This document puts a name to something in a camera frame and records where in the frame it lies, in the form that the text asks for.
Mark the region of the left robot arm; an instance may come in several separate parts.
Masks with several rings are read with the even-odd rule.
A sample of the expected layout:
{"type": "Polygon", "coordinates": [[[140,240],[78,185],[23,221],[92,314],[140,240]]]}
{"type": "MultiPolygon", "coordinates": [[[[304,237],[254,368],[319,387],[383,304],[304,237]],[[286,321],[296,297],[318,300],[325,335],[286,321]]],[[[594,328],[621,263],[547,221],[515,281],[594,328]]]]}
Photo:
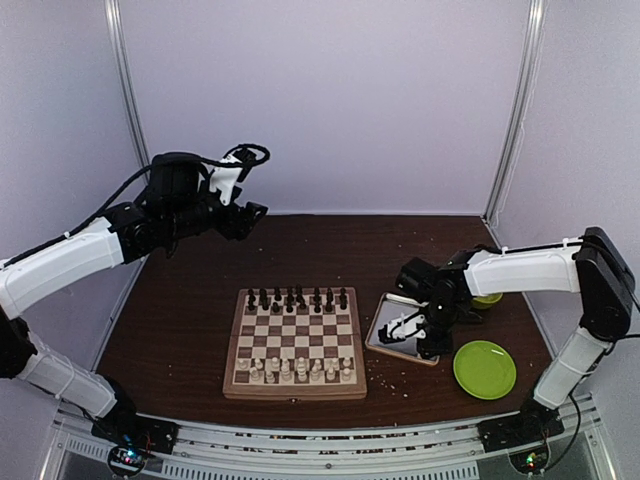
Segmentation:
{"type": "Polygon", "coordinates": [[[184,238],[214,230],[245,239],[267,207],[236,200],[240,183],[265,164],[269,150],[240,144],[219,160],[188,152],[155,156],[79,226],[1,263],[1,376],[20,379],[82,409],[123,444],[144,433],[128,395],[48,347],[23,313],[44,298],[97,272],[128,265],[184,238]]]}

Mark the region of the white chess piece one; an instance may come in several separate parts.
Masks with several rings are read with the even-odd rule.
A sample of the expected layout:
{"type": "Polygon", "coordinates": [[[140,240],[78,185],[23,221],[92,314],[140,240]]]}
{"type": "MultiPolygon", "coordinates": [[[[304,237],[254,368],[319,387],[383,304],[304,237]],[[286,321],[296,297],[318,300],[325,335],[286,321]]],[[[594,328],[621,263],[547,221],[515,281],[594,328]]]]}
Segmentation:
{"type": "Polygon", "coordinates": [[[292,372],[290,369],[289,360],[282,359],[281,366],[280,366],[280,382],[281,383],[290,382],[291,378],[292,378],[292,372]]]}

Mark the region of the white chess piece seven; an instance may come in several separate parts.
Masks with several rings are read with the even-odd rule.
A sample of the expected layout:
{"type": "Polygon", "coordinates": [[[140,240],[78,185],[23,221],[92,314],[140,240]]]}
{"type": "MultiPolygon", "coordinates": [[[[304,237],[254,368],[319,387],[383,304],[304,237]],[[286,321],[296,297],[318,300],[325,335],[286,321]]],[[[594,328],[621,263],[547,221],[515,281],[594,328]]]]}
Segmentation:
{"type": "Polygon", "coordinates": [[[337,358],[331,359],[326,368],[325,378],[327,382],[333,382],[336,378],[336,372],[339,369],[339,360],[337,358]]]}

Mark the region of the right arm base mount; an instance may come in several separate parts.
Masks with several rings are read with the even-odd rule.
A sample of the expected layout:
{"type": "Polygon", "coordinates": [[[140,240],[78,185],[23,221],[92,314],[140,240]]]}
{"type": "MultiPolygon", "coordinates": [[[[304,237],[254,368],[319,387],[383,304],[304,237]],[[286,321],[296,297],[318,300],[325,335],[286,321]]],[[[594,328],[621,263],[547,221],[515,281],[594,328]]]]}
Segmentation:
{"type": "Polygon", "coordinates": [[[558,409],[549,409],[528,398],[511,415],[484,420],[477,430],[486,453],[542,442],[545,437],[562,434],[565,427],[558,409]]]}

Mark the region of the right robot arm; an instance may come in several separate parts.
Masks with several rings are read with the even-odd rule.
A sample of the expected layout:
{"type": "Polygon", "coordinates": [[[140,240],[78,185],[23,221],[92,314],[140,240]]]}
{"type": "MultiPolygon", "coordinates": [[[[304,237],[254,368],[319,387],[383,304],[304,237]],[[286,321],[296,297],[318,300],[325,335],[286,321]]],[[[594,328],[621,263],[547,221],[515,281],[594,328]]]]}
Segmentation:
{"type": "Polygon", "coordinates": [[[535,440],[558,408],[629,332],[635,277],[609,236],[599,227],[555,244],[509,249],[478,245],[461,250],[441,266],[413,258],[396,285],[416,301],[419,312],[389,321],[380,338],[414,337],[422,356],[444,353],[443,342],[473,299],[492,294],[557,291],[579,294],[582,315],[560,353],[540,375],[513,419],[519,440],[535,440]]]}

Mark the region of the white chess piece five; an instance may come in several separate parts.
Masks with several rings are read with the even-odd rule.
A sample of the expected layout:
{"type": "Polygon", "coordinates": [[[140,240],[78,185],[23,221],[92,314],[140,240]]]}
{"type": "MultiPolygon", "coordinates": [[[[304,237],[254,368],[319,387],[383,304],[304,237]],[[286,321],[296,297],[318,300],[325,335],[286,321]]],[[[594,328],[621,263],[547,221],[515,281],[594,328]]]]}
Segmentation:
{"type": "Polygon", "coordinates": [[[303,357],[299,357],[296,363],[296,378],[298,383],[305,383],[308,379],[307,362],[303,357]]]}

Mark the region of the metal tray with wood rim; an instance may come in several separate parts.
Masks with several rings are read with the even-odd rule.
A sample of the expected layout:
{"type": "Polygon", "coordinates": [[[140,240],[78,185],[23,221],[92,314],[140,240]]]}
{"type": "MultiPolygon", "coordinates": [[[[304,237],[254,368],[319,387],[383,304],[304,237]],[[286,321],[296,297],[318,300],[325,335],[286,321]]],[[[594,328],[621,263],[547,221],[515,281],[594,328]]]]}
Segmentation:
{"type": "Polygon", "coordinates": [[[438,354],[421,353],[426,339],[426,306],[409,297],[384,293],[365,340],[368,350],[427,366],[436,366],[438,354]]]}

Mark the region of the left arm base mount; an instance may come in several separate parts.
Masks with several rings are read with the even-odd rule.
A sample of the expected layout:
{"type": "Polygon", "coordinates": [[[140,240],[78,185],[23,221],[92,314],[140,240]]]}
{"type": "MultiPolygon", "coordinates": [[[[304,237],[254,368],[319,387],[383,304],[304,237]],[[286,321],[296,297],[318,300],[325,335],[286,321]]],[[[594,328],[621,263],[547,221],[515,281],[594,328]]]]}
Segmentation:
{"type": "Polygon", "coordinates": [[[171,454],[179,426],[171,421],[141,415],[129,415],[124,420],[85,418],[92,423],[91,434],[122,447],[133,447],[142,453],[171,454]]]}

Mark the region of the white chess piece three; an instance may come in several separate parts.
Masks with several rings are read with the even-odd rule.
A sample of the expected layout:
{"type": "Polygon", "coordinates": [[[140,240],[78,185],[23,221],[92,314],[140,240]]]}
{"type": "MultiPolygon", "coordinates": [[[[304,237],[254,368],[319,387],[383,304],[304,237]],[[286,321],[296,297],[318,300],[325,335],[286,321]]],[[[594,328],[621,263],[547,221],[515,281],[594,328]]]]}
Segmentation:
{"type": "Polygon", "coordinates": [[[318,382],[322,374],[322,362],[320,359],[315,359],[311,365],[309,377],[312,383],[318,382]]]}

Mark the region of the white chess piece four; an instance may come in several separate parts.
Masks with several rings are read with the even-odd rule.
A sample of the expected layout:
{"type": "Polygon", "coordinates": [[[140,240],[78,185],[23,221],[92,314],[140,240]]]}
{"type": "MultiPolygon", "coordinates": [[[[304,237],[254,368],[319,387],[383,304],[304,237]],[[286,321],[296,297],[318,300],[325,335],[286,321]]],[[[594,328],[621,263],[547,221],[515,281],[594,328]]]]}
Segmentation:
{"type": "Polygon", "coordinates": [[[343,358],[342,368],[340,371],[341,380],[347,382],[352,377],[352,359],[350,357],[343,358]]]}

